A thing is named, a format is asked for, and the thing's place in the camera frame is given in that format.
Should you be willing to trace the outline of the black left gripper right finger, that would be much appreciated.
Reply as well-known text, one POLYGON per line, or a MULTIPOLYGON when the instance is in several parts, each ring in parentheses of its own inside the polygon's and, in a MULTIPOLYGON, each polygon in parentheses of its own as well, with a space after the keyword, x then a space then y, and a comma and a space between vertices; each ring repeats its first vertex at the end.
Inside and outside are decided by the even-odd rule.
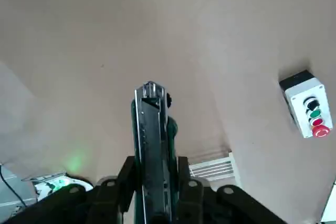
POLYGON ((178 201, 175 223, 285 223, 235 185, 217 191, 190 176, 187 157, 178 158, 178 201))

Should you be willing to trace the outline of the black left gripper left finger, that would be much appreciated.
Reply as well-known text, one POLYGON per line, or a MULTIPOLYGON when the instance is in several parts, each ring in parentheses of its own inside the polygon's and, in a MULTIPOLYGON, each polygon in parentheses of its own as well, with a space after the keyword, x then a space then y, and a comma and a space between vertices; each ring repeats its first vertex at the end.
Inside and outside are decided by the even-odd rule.
POLYGON ((92 190, 70 184, 25 208, 5 223, 123 223, 135 191, 135 158, 128 156, 115 179, 92 190))

